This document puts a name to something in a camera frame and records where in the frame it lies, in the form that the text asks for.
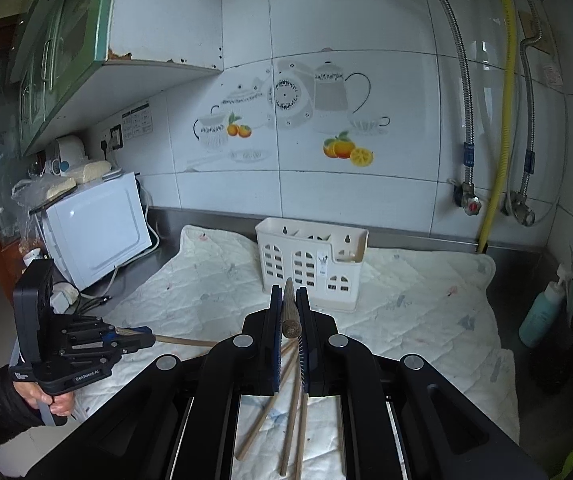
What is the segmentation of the person's left hand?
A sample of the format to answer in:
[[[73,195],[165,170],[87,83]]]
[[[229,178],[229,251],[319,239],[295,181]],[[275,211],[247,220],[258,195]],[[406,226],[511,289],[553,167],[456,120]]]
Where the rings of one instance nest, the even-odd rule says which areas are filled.
[[[17,394],[34,410],[39,404],[47,404],[52,415],[67,417],[72,414],[75,405],[75,393],[68,392],[59,396],[49,396],[33,382],[14,382]]]

